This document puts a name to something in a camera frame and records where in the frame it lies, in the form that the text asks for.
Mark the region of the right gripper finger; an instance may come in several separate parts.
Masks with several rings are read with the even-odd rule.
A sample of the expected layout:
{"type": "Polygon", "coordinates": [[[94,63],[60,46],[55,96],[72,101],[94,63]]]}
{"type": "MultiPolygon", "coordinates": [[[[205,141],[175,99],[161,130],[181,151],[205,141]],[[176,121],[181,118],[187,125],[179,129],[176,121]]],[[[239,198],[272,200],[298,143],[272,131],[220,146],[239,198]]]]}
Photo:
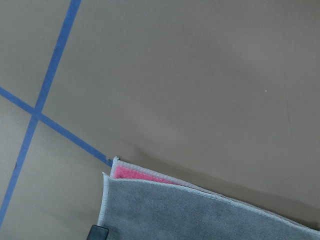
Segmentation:
{"type": "Polygon", "coordinates": [[[109,235],[108,228],[98,226],[98,225],[92,225],[86,240],[107,240],[108,235],[109,235]]]}

